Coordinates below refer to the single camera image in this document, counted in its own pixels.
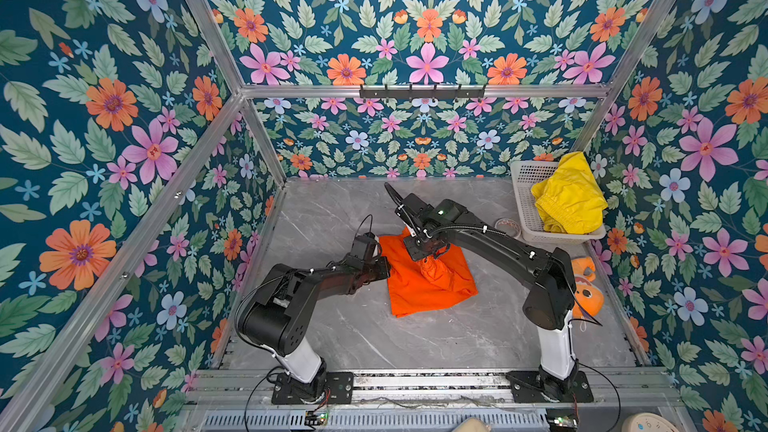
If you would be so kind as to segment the orange shorts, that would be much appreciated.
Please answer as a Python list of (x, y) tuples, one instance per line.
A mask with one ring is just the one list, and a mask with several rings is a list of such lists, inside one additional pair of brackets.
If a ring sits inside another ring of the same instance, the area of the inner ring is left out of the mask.
[(402, 318), (452, 308), (478, 294), (463, 250), (451, 246), (438, 258), (413, 260), (404, 229), (399, 236), (382, 236), (379, 243), (390, 266), (387, 280), (392, 314)]

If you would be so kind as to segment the yellow shorts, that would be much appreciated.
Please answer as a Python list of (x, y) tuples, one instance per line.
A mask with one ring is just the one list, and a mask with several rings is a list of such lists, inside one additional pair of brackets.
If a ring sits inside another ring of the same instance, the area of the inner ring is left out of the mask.
[(531, 193), (545, 232), (588, 235), (603, 225), (608, 204), (583, 152), (564, 155)]

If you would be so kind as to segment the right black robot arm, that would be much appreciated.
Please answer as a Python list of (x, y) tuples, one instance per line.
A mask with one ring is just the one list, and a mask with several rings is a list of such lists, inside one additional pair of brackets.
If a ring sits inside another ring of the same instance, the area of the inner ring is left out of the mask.
[(528, 245), (453, 200), (432, 206), (413, 193), (401, 196), (389, 183), (385, 190), (408, 230), (404, 245), (413, 261), (436, 259), (456, 246), (497, 266), (528, 290), (522, 311), (536, 326), (541, 348), (533, 389), (550, 401), (570, 399), (579, 373), (570, 327), (576, 305), (570, 255), (561, 248), (550, 252)]

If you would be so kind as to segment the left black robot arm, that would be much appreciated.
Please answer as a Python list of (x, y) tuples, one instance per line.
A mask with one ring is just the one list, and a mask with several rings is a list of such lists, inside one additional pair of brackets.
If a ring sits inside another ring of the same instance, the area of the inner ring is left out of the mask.
[(240, 304), (235, 331), (241, 341), (273, 356), (278, 375), (273, 402), (311, 404), (331, 394), (327, 363), (306, 339), (319, 301), (353, 295), (361, 287), (390, 276), (390, 265), (371, 232), (357, 235), (339, 261), (301, 269), (276, 264)]

